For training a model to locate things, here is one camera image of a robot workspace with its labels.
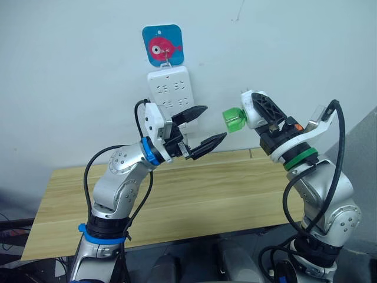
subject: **power strip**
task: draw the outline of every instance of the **power strip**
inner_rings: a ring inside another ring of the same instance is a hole
[[[169,115],[173,116],[194,106],[189,71],[185,66],[165,68],[148,74],[148,85],[154,102],[165,107]],[[184,134],[198,130],[196,120],[180,126]]]

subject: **wooden table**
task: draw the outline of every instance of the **wooden table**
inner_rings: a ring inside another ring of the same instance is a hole
[[[89,186],[107,165],[90,170]],[[86,222],[82,189],[84,167],[55,170],[38,209],[22,260],[73,255]],[[281,164],[261,149],[211,153],[196,161],[179,158],[155,170],[152,193],[135,219],[126,246],[186,239],[286,223],[282,193],[287,184]],[[147,177],[135,202],[143,198]],[[303,203],[293,190],[290,211],[299,220]]]

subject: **sticker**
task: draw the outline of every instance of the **sticker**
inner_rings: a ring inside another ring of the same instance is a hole
[[[143,39],[149,62],[159,67],[183,63],[182,32],[177,25],[155,25],[143,29]]]

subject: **red fish cartoon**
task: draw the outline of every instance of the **red fish cartoon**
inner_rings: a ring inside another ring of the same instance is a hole
[[[175,47],[164,37],[154,37],[149,42],[149,53],[155,60],[160,62],[166,62],[176,50],[182,51],[182,46]]]

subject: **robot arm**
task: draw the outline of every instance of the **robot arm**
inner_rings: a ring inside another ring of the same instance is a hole
[[[72,282],[119,282],[129,217],[140,183],[162,162],[184,156],[194,160],[212,151],[225,138],[217,134],[194,149],[184,143],[179,125],[196,119],[206,106],[194,106],[170,117],[163,107],[145,103],[148,136],[118,148],[105,174],[94,187],[94,203],[87,224],[81,224],[80,240],[70,280]]]
[[[298,234],[289,244],[290,260],[276,265],[275,282],[280,282],[279,278],[286,280],[283,282],[307,282],[308,275],[320,282],[332,282],[335,259],[361,219],[360,209],[352,200],[353,187],[341,172],[342,160],[338,160],[340,167],[335,166],[310,145],[329,128],[337,101],[327,108],[318,107],[305,129],[264,92],[247,91],[241,101],[242,108],[223,113],[229,131],[240,130],[245,124],[254,129],[262,149],[274,162],[283,163],[287,178],[294,180],[292,185],[304,201],[304,215],[298,226],[287,210],[287,187],[283,207]]]

